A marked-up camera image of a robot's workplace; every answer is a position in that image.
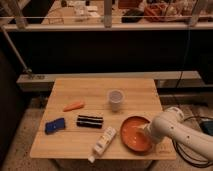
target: blue object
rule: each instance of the blue object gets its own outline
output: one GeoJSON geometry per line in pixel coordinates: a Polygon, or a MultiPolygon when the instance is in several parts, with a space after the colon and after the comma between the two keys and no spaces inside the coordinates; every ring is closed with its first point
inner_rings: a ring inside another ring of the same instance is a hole
{"type": "Polygon", "coordinates": [[[52,122],[47,122],[45,124],[45,133],[51,134],[58,130],[65,129],[65,120],[64,118],[56,119],[52,122]]]}

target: orange carrot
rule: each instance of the orange carrot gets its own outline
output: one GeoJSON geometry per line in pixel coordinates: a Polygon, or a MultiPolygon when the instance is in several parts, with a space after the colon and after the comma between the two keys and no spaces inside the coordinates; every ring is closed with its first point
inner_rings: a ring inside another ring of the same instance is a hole
{"type": "Polygon", "coordinates": [[[77,101],[77,102],[74,102],[74,103],[67,105],[63,109],[63,112],[68,112],[68,111],[71,111],[71,110],[80,109],[80,108],[84,107],[84,105],[85,105],[84,101],[77,101]]]}

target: white cup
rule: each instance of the white cup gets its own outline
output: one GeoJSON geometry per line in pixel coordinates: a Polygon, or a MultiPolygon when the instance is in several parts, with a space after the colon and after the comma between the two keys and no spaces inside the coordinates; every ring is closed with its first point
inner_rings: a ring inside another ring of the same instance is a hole
{"type": "Polygon", "coordinates": [[[113,112],[117,112],[121,109],[123,98],[123,93],[120,90],[109,91],[108,102],[113,112]]]}

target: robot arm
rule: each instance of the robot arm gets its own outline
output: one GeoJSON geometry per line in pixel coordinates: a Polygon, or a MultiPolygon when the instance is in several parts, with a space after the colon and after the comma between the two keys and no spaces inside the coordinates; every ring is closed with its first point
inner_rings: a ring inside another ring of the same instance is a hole
{"type": "Polygon", "coordinates": [[[213,161],[213,137],[184,126],[183,112],[171,107],[160,113],[144,129],[154,143],[162,141],[164,136],[174,139],[203,157],[213,161]]]}

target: floor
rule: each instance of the floor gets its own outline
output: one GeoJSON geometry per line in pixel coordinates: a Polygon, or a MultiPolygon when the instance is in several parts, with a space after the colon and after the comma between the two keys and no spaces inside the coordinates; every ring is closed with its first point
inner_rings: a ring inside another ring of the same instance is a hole
{"type": "MultiPolygon", "coordinates": [[[[39,108],[36,102],[32,100],[28,109],[26,110],[23,119],[17,129],[14,141],[8,152],[2,171],[57,171],[57,168],[50,160],[47,159],[31,159],[29,157],[30,148],[38,129],[44,108],[39,108]]],[[[180,108],[186,115],[192,115],[191,105],[181,105],[180,108]]],[[[202,115],[213,117],[213,109],[207,107],[196,107],[196,110],[202,115]]],[[[189,126],[194,129],[199,129],[197,123],[191,121],[189,126]]],[[[145,168],[148,162],[143,161],[96,161],[95,164],[90,164],[87,160],[62,160],[60,164],[73,171],[141,171],[145,168]]],[[[175,161],[160,161],[154,167],[155,171],[197,171],[201,170],[192,167],[185,163],[178,155],[175,161]]],[[[203,171],[213,171],[213,166],[203,171]]]]}

